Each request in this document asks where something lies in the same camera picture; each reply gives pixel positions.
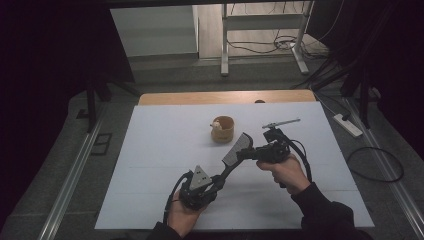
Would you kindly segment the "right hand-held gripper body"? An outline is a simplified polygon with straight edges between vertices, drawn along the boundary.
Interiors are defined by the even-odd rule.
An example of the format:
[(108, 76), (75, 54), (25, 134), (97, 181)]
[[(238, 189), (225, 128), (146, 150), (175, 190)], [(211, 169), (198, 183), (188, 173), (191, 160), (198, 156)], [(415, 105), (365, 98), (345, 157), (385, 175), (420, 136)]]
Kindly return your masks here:
[(267, 128), (267, 131), (263, 133), (267, 145), (257, 148), (258, 159), (267, 163), (280, 163), (291, 153), (290, 149), (299, 153), (299, 148), (279, 129), (280, 125), (299, 121), (300, 119), (297, 118), (264, 125), (263, 129)]

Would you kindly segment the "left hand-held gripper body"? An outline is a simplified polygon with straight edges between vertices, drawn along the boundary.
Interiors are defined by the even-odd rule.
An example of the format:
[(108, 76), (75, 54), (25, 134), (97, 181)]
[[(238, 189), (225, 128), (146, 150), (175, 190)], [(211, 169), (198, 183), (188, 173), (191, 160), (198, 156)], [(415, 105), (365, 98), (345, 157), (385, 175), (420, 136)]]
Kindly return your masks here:
[(179, 197), (183, 205), (192, 210), (200, 210), (211, 202), (207, 200), (208, 190), (213, 187), (212, 177), (197, 165), (188, 172), (187, 180), (182, 184)]

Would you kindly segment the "person's right hand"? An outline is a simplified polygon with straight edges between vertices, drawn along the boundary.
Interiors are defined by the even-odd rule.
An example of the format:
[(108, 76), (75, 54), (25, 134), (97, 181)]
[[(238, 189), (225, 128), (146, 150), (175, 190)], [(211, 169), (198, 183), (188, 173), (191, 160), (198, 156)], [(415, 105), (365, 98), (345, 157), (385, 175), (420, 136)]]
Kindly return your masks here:
[(297, 195), (310, 186), (311, 182), (305, 176), (299, 160), (290, 154), (280, 163), (266, 163), (257, 161), (256, 165), (263, 171), (270, 171), (273, 179), (278, 184), (284, 184), (287, 192)]

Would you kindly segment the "person's left hand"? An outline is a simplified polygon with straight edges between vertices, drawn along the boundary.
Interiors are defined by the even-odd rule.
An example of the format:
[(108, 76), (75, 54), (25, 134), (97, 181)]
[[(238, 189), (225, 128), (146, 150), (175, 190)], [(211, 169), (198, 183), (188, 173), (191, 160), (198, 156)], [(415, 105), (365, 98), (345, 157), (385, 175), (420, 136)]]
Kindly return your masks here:
[(200, 210), (192, 210), (185, 207), (180, 201), (179, 193), (180, 191), (177, 191), (172, 197), (167, 225), (181, 238), (184, 238), (194, 228), (200, 215), (205, 210), (205, 207)]

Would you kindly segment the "round wooden cup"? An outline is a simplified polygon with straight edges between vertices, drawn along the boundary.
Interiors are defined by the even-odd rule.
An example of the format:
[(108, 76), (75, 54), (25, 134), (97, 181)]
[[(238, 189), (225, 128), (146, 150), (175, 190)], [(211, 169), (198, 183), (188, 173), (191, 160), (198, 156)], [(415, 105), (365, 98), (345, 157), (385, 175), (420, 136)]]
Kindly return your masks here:
[(234, 136), (234, 120), (229, 116), (218, 116), (210, 124), (211, 138), (216, 143), (229, 143)]

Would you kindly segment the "white table mat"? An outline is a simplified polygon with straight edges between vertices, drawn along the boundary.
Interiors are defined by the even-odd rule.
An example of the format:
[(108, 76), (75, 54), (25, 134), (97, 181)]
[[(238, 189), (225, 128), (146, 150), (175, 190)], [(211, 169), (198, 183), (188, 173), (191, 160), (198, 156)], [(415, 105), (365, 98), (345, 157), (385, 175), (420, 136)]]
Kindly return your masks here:
[[(97, 223), (98, 230), (148, 230), (163, 217), (180, 176), (201, 166), (210, 176), (224, 169), (230, 144), (211, 138), (218, 116), (235, 121), (235, 133), (249, 134), (263, 146), (264, 127), (278, 123), (303, 144), (312, 178), (331, 201), (354, 212), (358, 227), (373, 221), (347, 167), (321, 104), (253, 103), (135, 107)], [(302, 213), (270, 173), (247, 160), (227, 178), (214, 202), (196, 224), (199, 231), (297, 229)]]

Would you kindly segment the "wooden table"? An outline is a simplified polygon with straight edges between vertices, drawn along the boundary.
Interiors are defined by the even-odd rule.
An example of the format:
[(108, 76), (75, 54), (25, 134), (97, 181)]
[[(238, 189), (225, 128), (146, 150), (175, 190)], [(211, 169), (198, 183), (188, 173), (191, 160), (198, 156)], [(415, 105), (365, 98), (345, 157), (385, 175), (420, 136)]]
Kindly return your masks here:
[(139, 105), (202, 105), (202, 104), (249, 104), (262, 100), (265, 103), (314, 102), (310, 90), (258, 90), (146, 93), (139, 99)]

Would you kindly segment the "white power strip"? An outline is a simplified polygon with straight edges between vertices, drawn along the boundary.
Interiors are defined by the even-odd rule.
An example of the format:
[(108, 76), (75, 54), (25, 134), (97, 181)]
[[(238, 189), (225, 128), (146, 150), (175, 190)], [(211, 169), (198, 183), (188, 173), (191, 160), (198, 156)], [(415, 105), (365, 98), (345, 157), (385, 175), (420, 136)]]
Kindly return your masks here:
[(356, 127), (349, 120), (344, 120), (342, 114), (337, 114), (333, 116), (333, 119), (344, 129), (346, 130), (352, 137), (357, 138), (363, 135), (363, 132)]

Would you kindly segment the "black tripod stand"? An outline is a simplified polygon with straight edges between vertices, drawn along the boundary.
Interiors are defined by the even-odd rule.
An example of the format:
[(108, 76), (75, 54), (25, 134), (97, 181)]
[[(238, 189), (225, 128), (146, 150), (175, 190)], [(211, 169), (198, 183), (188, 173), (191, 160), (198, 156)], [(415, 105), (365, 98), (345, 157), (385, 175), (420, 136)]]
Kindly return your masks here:
[(137, 89), (110, 75), (102, 73), (89, 76), (86, 80), (87, 112), (83, 114), (83, 117), (88, 119), (88, 133), (94, 130), (98, 119), (95, 97), (98, 96), (101, 102), (110, 102), (112, 99), (112, 93), (108, 87), (109, 83), (112, 83), (135, 97), (140, 97), (142, 95)]
[(322, 65), (309, 75), (303, 82), (294, 85), (293, 89), (306, 85), (312, 91), (318, 91), (330, 83), (346, 76), (344, 83), (340, 88), (343, 97), (351, 97), (356, 90), (359, 90), (359, 118), (361, 123), (369, 129), (371, 127), (368, 120), (368, 105), (370, 101), (370, 77), (369, 66), (364, 56), (356, 57), (348, 65), (342, 67), (334, 73), (323, 74), (323, 71), (335, 62), (334, 57), (328, 57)]

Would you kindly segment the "white metal stand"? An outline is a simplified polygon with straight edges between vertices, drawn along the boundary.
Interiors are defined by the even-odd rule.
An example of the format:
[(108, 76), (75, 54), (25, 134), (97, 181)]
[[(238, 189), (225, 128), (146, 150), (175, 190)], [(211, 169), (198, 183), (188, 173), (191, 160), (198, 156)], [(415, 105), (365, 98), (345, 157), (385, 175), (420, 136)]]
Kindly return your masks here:
[(309, 73), (301, 51), (303, 36), (312, 10), (313, 1), (306, 5), (306, 9), (301, 13), (277, 14), (277, 15), (236, 15), (227, 14), (227, 5), (222, 5), (222, 52), (221, 52), (221, 75), (229, 74), (228, 38), (229, 31), (247, 30), (278, 30), (297, 29), (298, 34), (294, 43), (289, 45), (296, 60), (300, 72), (303, 75)]

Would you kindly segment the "grey panel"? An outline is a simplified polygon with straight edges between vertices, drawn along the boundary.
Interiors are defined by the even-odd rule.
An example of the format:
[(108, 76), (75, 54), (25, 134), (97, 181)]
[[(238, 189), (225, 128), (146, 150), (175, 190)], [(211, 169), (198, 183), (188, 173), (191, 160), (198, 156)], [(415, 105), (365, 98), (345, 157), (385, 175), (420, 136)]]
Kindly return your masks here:
[(196, 6), (121, 8), (110, 10), (128, 57), (196, 54)]

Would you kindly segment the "black floor socket frame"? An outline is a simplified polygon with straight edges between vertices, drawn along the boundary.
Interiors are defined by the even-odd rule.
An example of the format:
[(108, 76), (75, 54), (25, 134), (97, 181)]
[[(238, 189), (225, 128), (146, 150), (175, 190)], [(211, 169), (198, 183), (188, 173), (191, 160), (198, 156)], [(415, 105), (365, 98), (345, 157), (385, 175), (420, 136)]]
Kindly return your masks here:
[(92, 146), (90, 154), (92, 156), (105, 156), (110, 147), (112, 136), (112, 133), (98, 134)]

